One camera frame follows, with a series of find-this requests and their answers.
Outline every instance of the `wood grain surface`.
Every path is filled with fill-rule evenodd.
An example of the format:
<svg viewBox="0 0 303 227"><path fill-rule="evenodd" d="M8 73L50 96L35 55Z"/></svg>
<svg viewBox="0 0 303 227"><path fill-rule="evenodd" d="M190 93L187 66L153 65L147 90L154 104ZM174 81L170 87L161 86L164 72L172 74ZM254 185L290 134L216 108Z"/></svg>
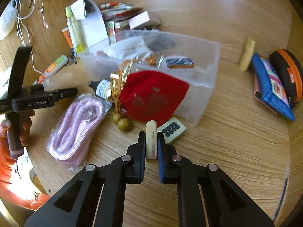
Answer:
<svg viewBox="0 0 303 227"><path fill-rule="evenodd" d="M287 49L292 52L303 66L303 22L293 11L291 33ZM290 177L279 224L283 222L303 194L303 103L294 109L295 122L287 122L290 141Z"/></svg>
<svg viewBox="0 0 303 227"><path fill-rule="evenodd" d="M48 22L60 35L67 1L49 0ZM216 163L270 217L281 196L290 145L285 119L272 113L253 98L253 74L242 73L237 64L248 37L257 42L256 51L267 57L277 48L286 48L292 22L288 0L94 0L102 3L124 1L157 12L163 31L182 33L221 44L216 89L197 127L185 120L187 131L174 145L193 163ZM37 55L48 61L62 52L65 39L45 35L41 21L34 31L39 40ZM81 93L91 91L88 77L78 64L75 82ZM32 141L28 148L34 169L50 195L55 194L75 172L68 172L45 149L45 141L62 115L56 107L37 110L33 118ZM137 142L145 124L134 122L122 133L109 113L94 136L87 163L102 166L126 153ZM160 183L157 164L147 164L142 185L128 185L125 195L124 226L177 226L176 186Z"/></svg>
<svg viewBox="0 0 303 227"><path fill-rule="evenodd" d="M44 16L49 25L46 29L43 24L41 1L36 0L36 6L33 14L23 20L24 25L28 28L31 45L33 46L33 56L35 68L41 72L60 55L65 54L69 56L70 48L64 38L62 29L67 27L65 7L74 3L76 0L43 0ZM30 0L22 0L21 16L26 16L30 9L28 8ZM25 42L28 45L28 36L23 29L22 31ZM5 71L13 64L15 54L18 47L22 43L17 36L16 26L13 31L2 41L0 41L0 71ZM25 72L24 84L33 84L39 78L40 74L34 72L31 66L31 60Z"/></svg>

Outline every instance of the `colorful pouch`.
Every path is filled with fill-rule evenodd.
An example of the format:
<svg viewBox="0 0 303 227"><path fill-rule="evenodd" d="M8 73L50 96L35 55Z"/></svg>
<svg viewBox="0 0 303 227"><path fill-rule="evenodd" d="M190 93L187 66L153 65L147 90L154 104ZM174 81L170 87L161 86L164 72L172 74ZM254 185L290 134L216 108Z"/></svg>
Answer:
<svg viewBox="0 0 303 227"><path fill-rule="evenodd" d="M261 101L288 119L295 121L284 87L270 63L254 53L251 60L261 91Z"/></svg>
<svg viewBox="0 0 303 227"><path fill-rule="evenodd" d="M279 49L269 56L287 94L288 102L294 107L303 96L303 71L296 57L288 50Z"/></svg>
<svg viewBox="0 0 303 227"><path fill-rule="evenodd" d="M273 110L270 106L268 106L266 103L264 103L262 101L262 92L260 90L260 87L259 87L259 82L258 82L258 79L257 79L257 76L255 75L255 92L254 92L254 96L255 98L263 103L265 106L267 106L270 110L272 110L274 113L277 113L275 110Z"/></svg>

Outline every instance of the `sticker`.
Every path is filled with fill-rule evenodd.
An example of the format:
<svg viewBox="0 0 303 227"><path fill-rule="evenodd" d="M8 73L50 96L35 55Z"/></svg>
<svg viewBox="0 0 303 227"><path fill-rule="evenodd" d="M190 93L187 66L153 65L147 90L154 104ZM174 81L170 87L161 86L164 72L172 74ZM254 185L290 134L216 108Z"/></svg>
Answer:
<svg viewBox="0 0 303 227"><path fill-rule="evenodd" d="M282 87L281 85L275 81L274 79L270 79L272 83L272 92L282 100Z"/></svg>
<svg viewBox="0 0 303 227"><path fill-rule="evenodd" d="M288 71L288 74L289 74L289 77L290 77L290 81L292 83L295 83L296 81L294 80L294 74L292 72L292 69L289 67L289 68L287 68L287 71Z"/></svg>
<svg viewBox="0 0 303 227"><path fill-rule="evenodd" d="M107 23L107 35L109 36L109 44L116 43L116 39L114 37L114 35L115 35L115 22L114 21L109 21Z"/></svg>
<svg viewBox="0 0 303 227"><path fill-rule="evenodd" d="M56 68L57 64L54 62L49 65L49 67L45 70L45 72L50 73Z"/></svg>

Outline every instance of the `pink rope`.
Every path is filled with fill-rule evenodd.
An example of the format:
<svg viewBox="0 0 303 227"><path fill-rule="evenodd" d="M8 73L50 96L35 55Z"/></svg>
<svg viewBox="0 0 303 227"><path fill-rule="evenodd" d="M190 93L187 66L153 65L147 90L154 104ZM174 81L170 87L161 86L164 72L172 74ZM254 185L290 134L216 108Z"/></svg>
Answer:
<svg viewBox="0 0 303 227"><path fill-rule="evenodd" d="M94 119L83 116L92 110ZM46 149L56 160L69 166L79 165L87 154L94 130L105 116L104 104L95 97L75 100L57 124Z"/></svg>

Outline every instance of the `cardboard box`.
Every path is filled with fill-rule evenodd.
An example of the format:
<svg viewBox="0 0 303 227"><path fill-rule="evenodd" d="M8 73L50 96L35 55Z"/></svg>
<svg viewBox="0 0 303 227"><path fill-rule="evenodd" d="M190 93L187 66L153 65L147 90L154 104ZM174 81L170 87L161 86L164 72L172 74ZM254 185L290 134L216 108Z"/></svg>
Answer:
<svg viewBox="0 0 303 227"><path fill-rule="evenodd" d="M151 11L145 11L128 20L130 29L139 29L140 27L153 27L161 25L159 15Z"/></svg>

